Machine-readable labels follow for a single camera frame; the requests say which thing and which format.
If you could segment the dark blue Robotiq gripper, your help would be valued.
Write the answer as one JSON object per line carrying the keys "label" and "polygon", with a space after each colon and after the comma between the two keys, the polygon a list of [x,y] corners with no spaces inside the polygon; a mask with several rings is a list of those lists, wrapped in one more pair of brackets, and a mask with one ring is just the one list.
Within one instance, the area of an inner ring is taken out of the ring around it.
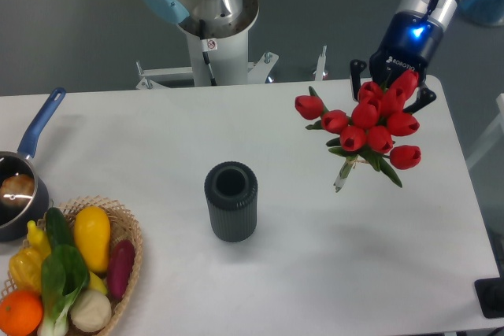
{"label": "dark blue Robotiq gripper", "polygon": [[[412,13],[396,13],[378,50],[369,58],[372,80],[378,84],[391,85],[401,74],[411,70],[419,75],[421,82],[424,82],[427,67],[443,36],[443,29],[429,20]],[[361,74],[366,69],[366,61],[359,59],[350,61],[351,91],[356,102],[361,89]],[[414,114],[436,99],[435,92],[426,84],[421,84],[415,102],[405,107],[403,112]]]}

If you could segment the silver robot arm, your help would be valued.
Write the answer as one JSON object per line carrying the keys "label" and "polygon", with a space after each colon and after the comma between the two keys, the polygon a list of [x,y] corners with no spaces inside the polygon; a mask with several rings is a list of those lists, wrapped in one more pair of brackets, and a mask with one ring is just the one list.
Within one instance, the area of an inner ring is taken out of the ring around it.
{"label": "silver robot arm", "polygon": [[[257,0],[143,0],[163,21],[179,25],[196,38],[196,56],[203,85],[216,86],[217,64],[209,58],[217,40],[245,32],[258,15]],[[425,84],[426,69],[441,42],[460,0],[401,0],[380,43],[368,61],[350,62],[352,91],[358,92],[365,69],[377,83],[391,83],[406,71],[419,75],[416,101],[406,107],[415,113],[436,99]]]}

